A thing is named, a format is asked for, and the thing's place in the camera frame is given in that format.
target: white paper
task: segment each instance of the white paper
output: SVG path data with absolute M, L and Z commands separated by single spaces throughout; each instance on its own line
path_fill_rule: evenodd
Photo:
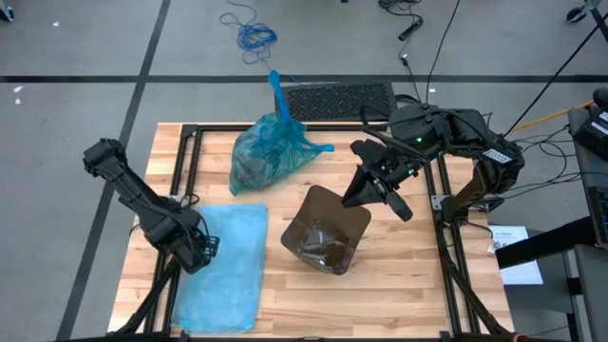
M 494 234 L 490 248 L 500 249 L 511 243 L 528 238 L 525 227 L 521 226 L 489 226 Z M 501 270 L 504 285 L 542 285 L 541 270 L 536 261 Z

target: blue plastic bag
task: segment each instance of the blue plastic bag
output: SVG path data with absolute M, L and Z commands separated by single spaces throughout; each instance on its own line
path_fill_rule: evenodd
M 243 132 L 235 143 L 230 169 L 230 192 L 262 189 L 280 181 L 312 161 L 321 152 L 333 152 L 331 144 L 315 144 L 304 137 L 306 125 L 290 118 L 279 75 L 268 76 L 280 113 L 266 114 Z
M 266 206 L 205 205 L 200 212 L 209 234 L 219 237 L 218 253 L 193 275 L 181 271 L 171 326 L 187 333 L 247 332 L 255 325 L 259 306 L 266 258 Z

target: wooden table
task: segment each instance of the wooden table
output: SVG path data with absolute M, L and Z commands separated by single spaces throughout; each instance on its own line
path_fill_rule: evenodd
M 160 195 L 169 193 L 180 132 L 180 123 L 160 123 L 156 132 L 145 181 Z M 280 236 L 312 184 L 344 194 L 355 166 L 360 163 L 349 145 L 369 136 L 355 131 L 308 132 L 312 142 L 333 143 L 335 152 L 321 154 L 267 190 L 235 198 L 228 190 L 228 175 L 239 133 L 203 134 L 194 192 L 203 204 L 264 202 L 268 207 L 266 266 L 259 312 L 254 329 L 242 336 L 437 337 L 439 331 L 450 331 L 424 173 L 404 181 L 399 190 L 414 214 L 413 219 L 403 222 L 386 205 L 367 205 L 371 223 L 349 271 L 345 275 L 325 275 L 293 256 L 280 244 Z M 190 144 L 186 161 L 191 153 Z M 446 164 L 452 191 L 456 193 L 471 178 L 471 160 L 446 157 Z M 441 191 L 436 165 L 433 169 L 436 188 Z M 187 167 L 183 172 L 181 193 Z M 484 214 L 471 211 L 469 217 L 478 224 L 487 224 Z M 513 330 L 496 258 L 486 251 L 490 242 L 488 232 L 473 226 L 465 226 L 461 232 L 474 291 L 500 323 Z M 109 331 L 120 328 L 148 293 L 156 258 L 156 250 L 145 241 L 141 231 L 134 232 Z M 455 284 L 454 287 L 463 330 L 468 331 L 464 300 L 458 287 Z M 160 309 L 163 306 L 162 296 Z M 160 319 L 162 310 L 157 315 L 157 327 Z

